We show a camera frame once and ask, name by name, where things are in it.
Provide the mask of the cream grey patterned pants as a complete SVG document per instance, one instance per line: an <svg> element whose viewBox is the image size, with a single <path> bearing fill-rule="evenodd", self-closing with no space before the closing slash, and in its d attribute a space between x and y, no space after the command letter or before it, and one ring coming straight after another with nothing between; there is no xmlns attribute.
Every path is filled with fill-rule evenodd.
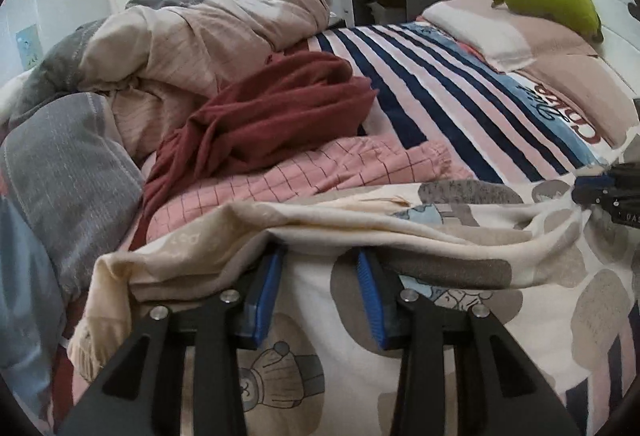
<svg viewBox="0 0 640 436"><path fill-rule="evenodd" d="M96 261L68 356L93 380L153 304L183 309L233 282L269 242L288 250L271 328L241 352L252 435L384 435L398 352L372 338L357 282L369 245L436 305L484 306L593 435L639 374L639 234L570 198L572 178L476 180L238 202L152 228Z"/></svg>

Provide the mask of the striped navy pink blanket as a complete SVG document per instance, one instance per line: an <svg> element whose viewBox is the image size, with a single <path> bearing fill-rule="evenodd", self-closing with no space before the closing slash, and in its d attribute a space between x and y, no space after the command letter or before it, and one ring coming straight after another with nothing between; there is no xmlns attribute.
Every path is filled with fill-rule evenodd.
<svg viewBox="0 0 640 436"><path fill-rule="evenodd" d="M405 148L440 141L483 182L540 182L603 162L612 144L582 110L539 83L499 73L422 23L357 26L308 38L348 61L378 101L361 133Z"/></svg>

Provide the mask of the green plush toy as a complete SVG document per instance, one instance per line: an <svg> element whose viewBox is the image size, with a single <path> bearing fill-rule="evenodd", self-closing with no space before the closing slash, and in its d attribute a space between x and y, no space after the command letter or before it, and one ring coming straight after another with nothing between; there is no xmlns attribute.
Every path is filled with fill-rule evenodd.
<svg viewBox="0 0 640 436"><path fill-rule="evenodd" d="M514 14L551 20L593 44L604 41L602 23L592 0L492 0L491 7L506 5Z"/></svg>

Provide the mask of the blue grey garment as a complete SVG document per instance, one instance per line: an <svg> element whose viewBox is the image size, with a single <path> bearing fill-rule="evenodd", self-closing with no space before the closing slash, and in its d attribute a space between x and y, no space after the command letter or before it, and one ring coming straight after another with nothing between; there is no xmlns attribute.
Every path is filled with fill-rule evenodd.
<svg viewBox="0 0 640 436"><path fill-rule="evenodd" d="M1 376L20 406L47 417L69 302L134 219L143 177L107 100L58 98L1 145Z"/></svg>

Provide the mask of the pink checked garment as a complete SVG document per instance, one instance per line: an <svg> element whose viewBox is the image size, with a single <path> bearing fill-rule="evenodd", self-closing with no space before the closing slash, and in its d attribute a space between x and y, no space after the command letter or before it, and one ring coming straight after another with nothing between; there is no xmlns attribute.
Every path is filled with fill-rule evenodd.
<svg viewBox="0 0 640 436"><path fill-rule="evenodd" d="M190 185L153 214L143 242L231 202L286 202L330 191L472 177L471 170L439 140L405 148L391 136L340 138L266 170Z"/></svg>

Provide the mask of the dark red garment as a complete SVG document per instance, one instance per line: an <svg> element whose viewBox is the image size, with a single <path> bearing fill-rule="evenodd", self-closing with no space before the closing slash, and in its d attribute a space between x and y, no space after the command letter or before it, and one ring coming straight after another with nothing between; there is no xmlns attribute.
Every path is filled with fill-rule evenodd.
<svg viewBox="0 0 640 436"><path fill-rule="evenodd" d="M155 212L194 182L262 170L356 135L377 94L345 59L309 50L226 87L160 143L131 248L145 245Z"/></svg>

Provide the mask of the beige grey duvet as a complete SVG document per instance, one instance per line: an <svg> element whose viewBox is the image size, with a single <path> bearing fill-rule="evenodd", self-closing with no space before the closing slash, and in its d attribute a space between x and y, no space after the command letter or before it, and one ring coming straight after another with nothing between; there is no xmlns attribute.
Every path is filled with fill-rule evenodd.
<svg viewBox="0 0 640 436"><path fill-rule="evenodd" d="M155 151L206 100L329 25L325 0L130 0L1 89L7 135L74 92L106 97L128 154Z"/></svg>

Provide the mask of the blue wall poster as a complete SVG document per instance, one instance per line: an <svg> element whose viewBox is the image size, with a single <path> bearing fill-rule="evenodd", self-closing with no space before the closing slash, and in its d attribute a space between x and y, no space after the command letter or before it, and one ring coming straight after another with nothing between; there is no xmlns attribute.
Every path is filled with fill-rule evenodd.
<svg viewBox="0 0 640 436"><path fill-rule="evenodd" d="M43 57L37 26L32 24L16 32L15 39L23 69L27 71L34 68Z"/></svg>

